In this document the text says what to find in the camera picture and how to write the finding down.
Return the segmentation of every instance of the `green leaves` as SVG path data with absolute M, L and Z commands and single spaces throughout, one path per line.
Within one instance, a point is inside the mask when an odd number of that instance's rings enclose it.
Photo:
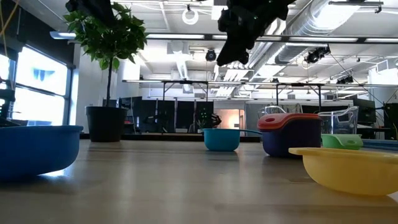
M 132 62 L 132 63 L 136 63 L 136 62 L 134 61 L 134 57 L 133 57 L 132 55 L 129 56 L 129 60 L 130 60 L 130 62 Z
M 67 22 L 73 22 L 73 21 L 75 20 L 73 14 L 64 15 L 63 18 L 64 18 Z
M 109 61 L 106 60 L 105 58 L 102 58 L 102 59 L 99 61 L 99 67 L 100 67 L 102 70 L 107 69 L 107 68 L 109 67 Z
M 120 61 L 119 61 L 119 59 L 114 58 L 114 59 L 113 59 L 113 62 L 112 62 L 112 67 L 113 67 L 113 69 L 114 69 L 114 70 L 117 70 L 117 69 L 119 69 L 119 66 L 120 66 Z
M 131 10 L 122 4 L 113 3 L 116 24 L 107 27 L 100 20 L 75 11 L 64 18 L 69 32 L 76 34 L 75 40 L 81 43 L 85 54 L 92 60 L 99 61 L 102 70 L 112 68 L 117 70 L 120 61 L 129 59 L 134 63 L 134 55 L 143 50 L 147 40 L 144 21 L 131 15 Z

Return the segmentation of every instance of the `camera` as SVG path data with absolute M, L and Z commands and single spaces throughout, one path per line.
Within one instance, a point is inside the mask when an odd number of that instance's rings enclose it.
M 214 62 L 217 58 L 217 54 L 213 49 L 209 49 L 206 54 L 206 61 Z

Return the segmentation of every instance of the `clear plastic container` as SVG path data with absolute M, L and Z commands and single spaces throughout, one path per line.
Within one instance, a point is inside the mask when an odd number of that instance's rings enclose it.
M 265 106 L 257 112 L 259 119 L 266 114 L 286 113 L 280 106 Z
M 318 113 L 322 120 L 322 134 L 356 134 L 358 125 L 357 106 L 347 110 Z

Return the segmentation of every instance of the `black pot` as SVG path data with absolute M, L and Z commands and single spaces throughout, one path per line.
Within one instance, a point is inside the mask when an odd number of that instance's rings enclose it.
M 120 141 L 127 115 L 126 109 L 87 106 L 86 115 L 92 142 Z

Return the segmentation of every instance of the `blue bowl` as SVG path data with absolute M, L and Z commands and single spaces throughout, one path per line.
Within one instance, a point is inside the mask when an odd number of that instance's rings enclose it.
M 0 180 L 62 170 L 79 153 L 81 126 L 0 128 Z
M 209 151 L 233 152 L 239 147 L 241 131 L 262 134 L 259 131 L 240 129 L 205 128 L 205 146 Z

